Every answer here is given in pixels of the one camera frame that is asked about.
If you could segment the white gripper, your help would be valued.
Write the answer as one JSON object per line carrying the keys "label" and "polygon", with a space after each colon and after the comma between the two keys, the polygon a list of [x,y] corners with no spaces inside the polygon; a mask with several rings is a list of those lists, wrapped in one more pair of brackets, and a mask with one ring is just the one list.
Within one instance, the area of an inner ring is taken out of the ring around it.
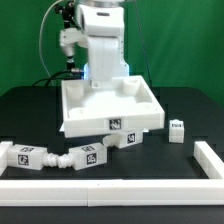
{"label": "white gripper", "polygon": [[88,38],[89,79],[93,88],[100,88],[118,73],[119,41],[116,37]]}

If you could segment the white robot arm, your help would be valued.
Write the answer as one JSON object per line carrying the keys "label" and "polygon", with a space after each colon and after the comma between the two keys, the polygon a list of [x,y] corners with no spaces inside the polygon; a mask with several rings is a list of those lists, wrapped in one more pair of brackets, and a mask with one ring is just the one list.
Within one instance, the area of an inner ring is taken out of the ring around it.
{"label": "white robot arm", "polygon": [[124,0],[80,0],[76,20],[88,49],[86,77],[93,88],[127,77],[124,60]]}

